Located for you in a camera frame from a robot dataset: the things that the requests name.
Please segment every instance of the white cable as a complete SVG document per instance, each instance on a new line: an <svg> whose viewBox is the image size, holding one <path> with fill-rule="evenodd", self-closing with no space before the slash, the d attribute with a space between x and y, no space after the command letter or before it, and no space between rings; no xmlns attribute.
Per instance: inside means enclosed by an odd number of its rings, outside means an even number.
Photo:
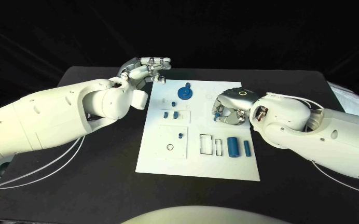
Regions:
<svg viewBox="0 0 359 224"><path fill-rule="evenodd" d="M78 141L81 140L81 137L77 139L75 143L72 144L72 146L69 147L69 149L65 151L65 153L51 162L48 163L43 167L41 167L36 171L28 173L26 175L6 181L4 183L0 184L0 186L3 186L4 184L9 184L12 183L13 181L17 181L19 179L28 177L29 175L32 175L33 173L36 173L38 171L43 170L48 166L51 166L66 154L68 152L71 151L71 149L74 148L74 146L77 145Z"/></svg>
<svg viewBox="0 0 359 224"><path fill-rule="evenodd" d="M287 97L287 98L293 98L293 99L297 99L297 100L301 100L301 101L304 101L307 104L309 104L309 102L312 102L313 104L316 104L316 105L323 109L323 106L322 106L317 102L314 102L314 101L312 101L312 100L309 100L309 99L306 99L306 98L300 98L300 97L296 97L296 96L288 96L288 95L278 94L278 93L268 93L268 94L277 95L277 96L281 96L281 97Z"/></svg>
<svg viewBox="0 0 359 224"><path fill-rule="evenodd" d="M350 189L355 189L359 191L359 189L356 189L355 187L352 187L350 185L345 184L343 182L340 182L339 180L336 180L330 175L327 175L327 173L317 167L316 163L312 161L312 163L314 164L316 168L319 169L319 171L330 178L333 179L338 183L343 184L346 187L349 187Z"/></svg>
<svg viewBox="0 0 359 224"><path fill-rule="evenodd" d="M68 151L62 154L62 156L69 152L69 150L72 149L72 147L74 147L75 144L78 143L78 140L79 140L79 139L81 139L81 137L77 139L74 145L71 146L71 148L68 149ZM78 146L77 152L75 152L75 154L72 155L72 157L71 157L71 159L68 160L68 162L66 162L66 163L62 165L62 167L59 167L59 169L58 169L56 171L53 171L48 176L42 177L41 179L38 179L38 180L35 180L35 181L32 181L32 182L29 182L29 183L26 183L26 184L22 184L22 185L17 185L17 186L12 186L12 187L6 187L6 188L0 188L0 190L2 190L2 189L12 189L12 188L17 188L17 187L20 187L20 186L29 185L29 184L32 184L32 183L35 183L35 182L43 180L43 179L45 179L46 177L49 177L51 175L53 175L53 174L66 166L66 164L71 162L72 158L75 157L75 155L77 155L77 153L78 153L78 151L79 151L79 149L81 149L81 145ZM55 161L58 161L61 157L58 157L56 160L53 160L49 164L46 164L46 165L45 165L42 168L39 168L36 171L33 171L33 172L30 172L29 174L26 174L26 175L23 175L23 176L17 177L16 179L9 180L9 181L6 181L4 183L2 183L0 186L4 185L4 184L12 183L13 181L19 180L20 178L25 178L26 176L32 175L35 172L41 171L41 170L42 170L43 168L46 168Z"/></svg>

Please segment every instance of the blue object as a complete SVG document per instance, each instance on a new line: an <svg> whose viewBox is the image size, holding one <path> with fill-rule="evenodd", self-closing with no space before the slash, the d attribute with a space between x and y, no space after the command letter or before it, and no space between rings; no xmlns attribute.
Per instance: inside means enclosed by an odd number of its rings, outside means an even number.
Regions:
<svg viewBox="0 0 359 224"><path fill-rule="evenodd" d="M245 144L245 156L250 157L251 156L251 149L250 149L250 142L248 140L244 141Z"/></svg>
<svg viewBox="0 0 359 224"><path fill-rule="evenodd" d="M229 155L229 157L238 158L239 157L239 149L238 149L237 137L227 138L227 143L228 143L228 155Z"/></svg>
<svg viewBox="0 0 359 224"><path fill-rule="evenodd" d="M193 93L190 90L190 84L186 83L186 86L177 90L177 97L182 100L188 100L188 99L190 99L192 95L193 95Z"/></svg>
<svg viewBox="0 0 359 224"><path fill-rule="evenodd" d="M215 121L216 121L216 118L221 116L221 114L219 113L215 113Z"/></svg>

